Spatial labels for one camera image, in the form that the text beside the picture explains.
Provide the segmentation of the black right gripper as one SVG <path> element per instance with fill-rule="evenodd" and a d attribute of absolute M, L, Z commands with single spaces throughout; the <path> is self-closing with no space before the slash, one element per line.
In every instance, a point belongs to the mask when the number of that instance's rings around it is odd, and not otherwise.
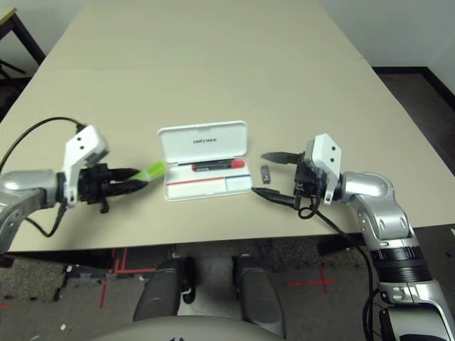
<path fill-rule="evenodd" d="M 318 208 L 326 191 L 326 173 L 314 170 L 308 161 L 304 160 L 305 153 L 269 152 L 261 158 L 279 164 L 296 164 L 294 176 L 294 196 L 281 194 L 270 188 L 252 188 L 252 192 L 264 199 L 290 208 L 300 208 L 301 199 L 308 198 L 311 206 Z"/>

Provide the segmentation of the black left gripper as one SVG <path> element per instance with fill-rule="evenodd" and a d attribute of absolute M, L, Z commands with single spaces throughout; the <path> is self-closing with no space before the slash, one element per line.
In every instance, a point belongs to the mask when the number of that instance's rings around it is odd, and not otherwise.
<path fill-rule="evenodd" d="M 108 213 L 108 196 L 128 195 L 145 188 L 149 182 L 130 179 L 139 173 L 135 168 L 109 168 L 106 163 L 98 163 L 82 169 L 78 180 L 78 200 L 88 205 L 101 204 L 100 212 Z"/>

